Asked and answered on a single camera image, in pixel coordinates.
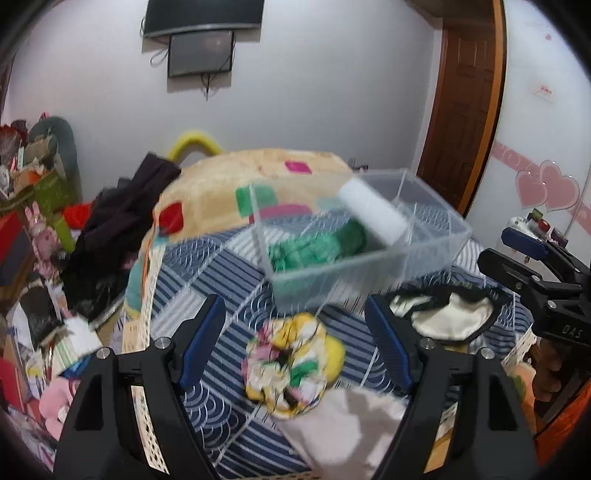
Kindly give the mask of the person's right hand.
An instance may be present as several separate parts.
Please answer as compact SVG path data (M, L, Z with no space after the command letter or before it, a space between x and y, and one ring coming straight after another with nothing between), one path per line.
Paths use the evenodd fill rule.
M561 390L559 372L562 368L562 357L555 345L546 339L539 341L539 358L536 362L536 374L532 388L534 396L541 402L550 402L552 396Z

